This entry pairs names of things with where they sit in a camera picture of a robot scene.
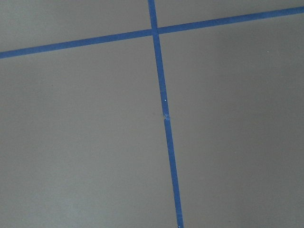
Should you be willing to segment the upper horizontal blue tape line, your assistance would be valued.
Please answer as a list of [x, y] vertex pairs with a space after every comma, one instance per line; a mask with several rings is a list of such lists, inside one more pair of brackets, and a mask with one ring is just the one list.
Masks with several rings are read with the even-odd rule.
[[[233, 16], [233, 17], [225, 17], [225, 18], [219, 18], [219, 19], [210, 19], [210, 20], [204, 20], [204, 21], [198, 21], [198, 22], [192, 22], [192, 23], [158, 27], [157, 32], [159, 32], [159, 34], [167, 34], [167, 33], [173, 33], [173, 32], [186, 31], [186, 30], [193, 30], [193, 29], [200, 29], [200, 28], [202, 29], [202, 28], [208, 28], [208, 27], [214, 27], [214, 26], [220, 26], [220, 25], [226, 25], [226, 24], [240, 23], [240, 22], [245, 22], [245, 21], [302, 14], [303, 12], [304, 12], [303, 6], [295, 7], [295, 8], [279, 9], [279, 10], [245, 14], [245, 15], [239, 15], [239, 16]], [[5, 58], [10, 58], [10, 57], [31, 55], [31, 54], [42, 53], [42, 52], [50, 52], [50, 51], [68, 49], [68, 48], [76, 48], [76, 47], [89, 46], [89, 45], [108, 43], [108, 42], [114, 42], [114, 41], [119, 41], [119, 40], [127, 40], [127, 39], [133, 39], [133, 38], [142, 38], [142, 37], [148, 37], [148, 36], [152, 36], [151, 29], [144, 29], [144, 30], [125, 32], [125, 33], [119, 33], [119, 34], [113, 34], [113, 35], [107, 35], [107, 36], [101, 36], [101, 37], [80, 39], [80, 40], [73, 40], [73, 41], [48, 44], [48, 45], [42, 45], [42, 46], [36, 46], [36, 47], [27, 47], [27, 48], [15, 49], [15, 50], [8, 50], [8, 51], [1, 52], [0, 58], [5, 59]]]

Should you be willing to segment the centre vertical blue tape line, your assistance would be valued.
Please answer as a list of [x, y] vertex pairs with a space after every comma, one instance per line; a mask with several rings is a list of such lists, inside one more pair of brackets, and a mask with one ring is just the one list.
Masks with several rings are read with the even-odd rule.
[[173, 197], [174, 197], [177, 227], [183, 228], [184, 222], [183, 222], [183, 214], [182, 214], [182, 206], [181, 206], [179, 180], [178, 180], [174, 142], [173, 142], [172, 129], [171, 129], [171, 118], [170, 118], [168, 98], [167, 98], [166, 81], [165, 81], [165, 74], [163, 69], [162, 51], [161, 51], [160, 35], [158, 32], [155, 2], [153, 0], [149, 0], [148, 7], [149, 7], [150, 23], [152, 28], [152, 39], [153, 39], [156, 67], [158, 73], [158, 82], [159, 82], [159, 89], [161, 96], [162, 115], [164, 118], [164, 128], [165, 128], [165, 135], [166, 135], [166, 142], [168, 149], [171, 181], [173, 187]]

